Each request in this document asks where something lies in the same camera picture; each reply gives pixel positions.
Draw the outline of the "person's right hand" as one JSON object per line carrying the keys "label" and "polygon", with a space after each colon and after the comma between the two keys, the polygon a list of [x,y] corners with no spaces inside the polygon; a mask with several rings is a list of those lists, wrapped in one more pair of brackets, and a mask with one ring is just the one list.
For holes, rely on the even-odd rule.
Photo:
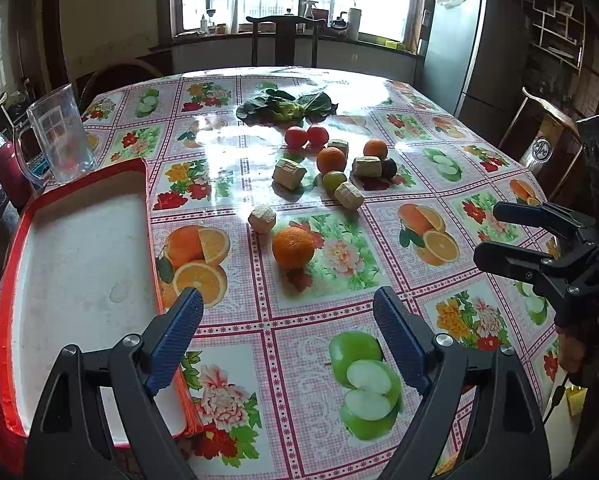
{"label": "person's right hand", "polygon": [[584,342],[580,330],[558,328],[559,365],[565,370],[569,381],[580,387],[590,387],[599,380],[599,346],[592,349],[591,342]]}

